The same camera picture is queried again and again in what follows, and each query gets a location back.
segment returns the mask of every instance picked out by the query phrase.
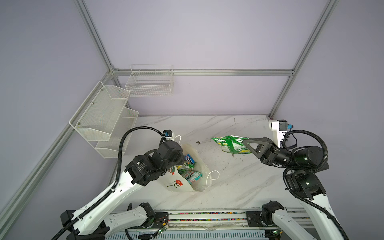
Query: white wire basket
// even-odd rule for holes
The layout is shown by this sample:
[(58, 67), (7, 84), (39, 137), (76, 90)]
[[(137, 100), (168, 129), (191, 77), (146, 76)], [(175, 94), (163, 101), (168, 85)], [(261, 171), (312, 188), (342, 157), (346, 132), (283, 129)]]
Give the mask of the white wire basket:
[[(101, 81), (92, 92), (97, 88), (99, 88), (98, 92), (89, 102), (84, 113), (78, 117), (80, 107), (71, 118), (70, 125), (103, 158), (117, 158), (121, 137), (134, 127), (139, 112), (126, 108), (128, 90), (117, 86), (105, 86)], [(130, 135), (124, 141), (123, 154), (129, 139)]]
[(131, 65), (125, 85), (131, 97), (171, 96), (174, 85), (172, 65)]
[[(121, 116), (116, 123), (115, 129), (113, 130), (109, 141), (100, 141), (97, 143), (95, 149), (103, 156), (103, 158), (117, 158), (119, 153), (119, 146), (121, 137), (128, 131), (129, 129), (135, 126), (137, 116), (139, 112), (129, 109), (123, 108)], [(122, 154), (124, 155), (125, 150), (127, 149), (129, 139), (131, 138), (131, 134), (129, 134), (124, 141), (124, 145), (122, 147)]]

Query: wall-mounted shelf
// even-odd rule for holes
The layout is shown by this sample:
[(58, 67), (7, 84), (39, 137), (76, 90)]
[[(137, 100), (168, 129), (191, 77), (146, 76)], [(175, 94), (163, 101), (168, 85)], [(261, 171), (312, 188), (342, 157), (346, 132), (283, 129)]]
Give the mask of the wall-mounted shelf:
[[(117, 158), (121, 136), (134, 127), (139, 112), (125, 107), (129, 97), (128, 90), (105, 86), (102, 82), (95, 88), (100, 89), (85, 112), (77, 118), (79, 114), (76, 112), (70, 125), (103, 158)], [(130, 135), (125, 139), (123, 154), (129, 139)]]
[(171, 96), (174, 78), (172, 65), (131, 65), (125, 85), (131, 97)]

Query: red flower print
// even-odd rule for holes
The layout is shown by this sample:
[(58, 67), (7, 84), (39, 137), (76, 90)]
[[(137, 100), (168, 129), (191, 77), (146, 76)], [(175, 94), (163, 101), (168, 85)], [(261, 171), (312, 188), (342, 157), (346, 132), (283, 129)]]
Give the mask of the red flower print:
[(180, 180), (177, 180), (177, 179), (176, 179), (174, 185), (169, 185), (169, 186), (167, 186), (167, 187), (172, 187), (172, 186), (174, 186), (175, 188), (177, 188), (177, 187), (180, 187), (180, 186), (182, 186), (182, 185), (183, 185), (183, 183), (182, 183)]

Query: green snack bag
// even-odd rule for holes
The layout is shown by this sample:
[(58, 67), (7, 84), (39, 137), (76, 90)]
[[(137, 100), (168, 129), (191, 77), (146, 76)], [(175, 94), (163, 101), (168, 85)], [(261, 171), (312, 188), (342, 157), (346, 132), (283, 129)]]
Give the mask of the green snack bag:
[(247, 137), (230, 135), (225, 137), (212, 137), (212, 139), (220, 146), (223, 152), (233, 154), (251, 153), (251, 151), (243, 144), (243, 139), (248, 139)]
[(183, 165), (178, 165), (178, 166), (176, 166), (176, 168), (177, 168), (177, 171), (179, 172), (179, 174), (181, 174), (182, 172), (184, 172), (186, 170), (192, 169), (194, 166), (195, 166), (194, 163), (184, 162)]
[(186, 170), (180, 174), (185, 178), (189, 184), (196, 182), (203, 174), (201, 172), (195, 172), (193, 170)]

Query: bag handle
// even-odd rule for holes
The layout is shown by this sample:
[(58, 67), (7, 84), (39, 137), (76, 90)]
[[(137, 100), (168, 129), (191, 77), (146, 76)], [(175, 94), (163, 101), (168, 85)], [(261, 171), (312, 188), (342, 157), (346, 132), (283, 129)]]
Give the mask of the bag handle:
[(207, 189), (208, 177), (209, 177), (209, 175), (210, 175), (211, 173), (213, 173), (213, 172), (217, 172), (217, 173), (218, 173), (218, 176), (217, 176), (217, 178), (215, 178), (215, 179), (211, 179), (211, 183), (210, 183), (209, 186), (212, 186), (212, 180), (217, 180), (217, 179), (220, 177), (220, 172), (217, 171), (217, 170), (213, 170), (213, 171), (211, 171), (210, 173), (208, 173), (207, 179), (205, 180), (205, 189), (204, 189), (204, 191)]

